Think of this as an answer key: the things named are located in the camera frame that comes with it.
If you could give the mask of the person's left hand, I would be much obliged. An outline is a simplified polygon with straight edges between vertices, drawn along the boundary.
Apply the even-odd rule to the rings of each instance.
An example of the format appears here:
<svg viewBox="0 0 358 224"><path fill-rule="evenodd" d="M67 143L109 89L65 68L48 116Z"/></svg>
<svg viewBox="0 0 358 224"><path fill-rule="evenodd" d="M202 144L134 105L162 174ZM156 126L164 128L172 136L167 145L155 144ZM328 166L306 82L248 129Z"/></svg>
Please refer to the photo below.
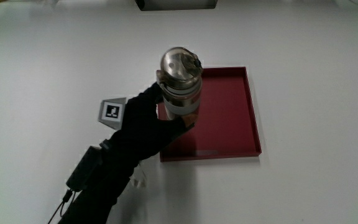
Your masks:
<svg viewBox="0 0 358 224"><path fill-rule="evenodd" d="M173 120L157 118L157 104L162 102L162 89L154 83L138 96L129 99L124 110L122 128L100 146L106 152L141 161L156 155L185 134L198 120L188 114Z"/></svg>

